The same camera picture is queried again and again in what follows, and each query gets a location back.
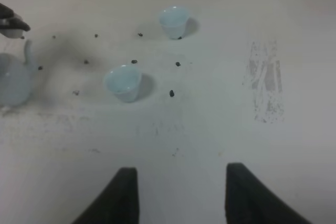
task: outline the translucent cup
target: translucent cup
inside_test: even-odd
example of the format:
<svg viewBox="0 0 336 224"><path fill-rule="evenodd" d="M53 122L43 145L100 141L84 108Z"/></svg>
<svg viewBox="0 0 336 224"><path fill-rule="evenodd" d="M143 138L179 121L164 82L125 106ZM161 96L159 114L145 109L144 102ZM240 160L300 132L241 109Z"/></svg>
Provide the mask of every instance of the translucent cup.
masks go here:
<svg viewBox="0 0 336 224"><path fill-rule="evenodd" d="M172 6L160 13L159 21L169 38L180 39L185 33L189 17L189 11L186 8Z"/></svg>
<svg viewBox="0 0 336 224"><path fill-rule="evenodd" d="M141 72L132 65L122 65L105 74L103 84L123 102L134 102L139 94Z"/></svg>

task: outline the gray scuff mark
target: gray scuff mark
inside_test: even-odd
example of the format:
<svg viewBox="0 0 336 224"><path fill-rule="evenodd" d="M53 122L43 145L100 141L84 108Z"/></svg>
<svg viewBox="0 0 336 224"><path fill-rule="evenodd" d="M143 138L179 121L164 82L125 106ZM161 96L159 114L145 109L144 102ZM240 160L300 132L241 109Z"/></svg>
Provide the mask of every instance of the gray scuff mark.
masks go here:
<svg viewBox="0 0 336 224"><path fill-rule="evenodd" d="M96 149L96 148L89 149L89 152L92 152L92 153L95 153L95 154L100 154L101 153L101 151Z"/></svg>
<svg viewBox="0 0 336 224"><path fill-rule="evenodd" d="M277 42L253 42L243 85L251 88L255 120L283 121L282 83Z"/></svg>

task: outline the teapot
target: teapot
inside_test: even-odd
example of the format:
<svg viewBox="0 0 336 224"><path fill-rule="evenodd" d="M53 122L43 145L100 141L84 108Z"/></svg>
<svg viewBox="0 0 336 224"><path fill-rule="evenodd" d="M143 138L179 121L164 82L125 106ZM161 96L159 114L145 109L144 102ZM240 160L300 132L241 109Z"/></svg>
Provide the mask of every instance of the teapot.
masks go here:
<svg viewBox="0 0 336 224"><path fill-rule="evenodd" d="M18 106L30 96L31 78L37 70L37 64L30 52L31 40L24 47L25 62L22 63L14 55L0 53L0 105Z"/></svg>

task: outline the table surface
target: table surface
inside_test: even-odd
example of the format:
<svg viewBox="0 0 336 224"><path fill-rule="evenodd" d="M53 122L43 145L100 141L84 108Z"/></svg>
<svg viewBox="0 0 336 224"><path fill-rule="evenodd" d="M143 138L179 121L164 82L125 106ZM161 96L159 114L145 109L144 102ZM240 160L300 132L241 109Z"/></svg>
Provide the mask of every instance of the table surface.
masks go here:
<svg viewBox="0 0 336 224"><path fill-rule="evenodd" d="M230 162L312 222L335 219L336 0L1 2L43 66L0 118L1 223L71 223L130 166L140 223L225 223ZM182 40L158 25L171 5L192 14ZM23 59L23 44L0 48ZM134 59L141 94L123 104L102 77Z"/></svg>

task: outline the plastic cup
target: plastic cup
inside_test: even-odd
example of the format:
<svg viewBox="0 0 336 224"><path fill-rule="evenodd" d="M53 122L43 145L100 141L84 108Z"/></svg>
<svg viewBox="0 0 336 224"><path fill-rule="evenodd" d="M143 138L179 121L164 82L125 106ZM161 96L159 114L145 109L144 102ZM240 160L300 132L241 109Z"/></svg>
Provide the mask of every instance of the plastic cup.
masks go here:
<svg viewBox="0 0 336 224"><path fill-rule="evenodd" d="M139 94L141 72L132 65L122 65L105 74L103 84L123 102L134 102Z"/></svg>
<svg viewBox="0 0 336 224"><path fill-rule="evenodd" d="M172 6L160 13L159 21L169 38L180 39L184 35L189 17L189 12L186 8Z"/></svg>

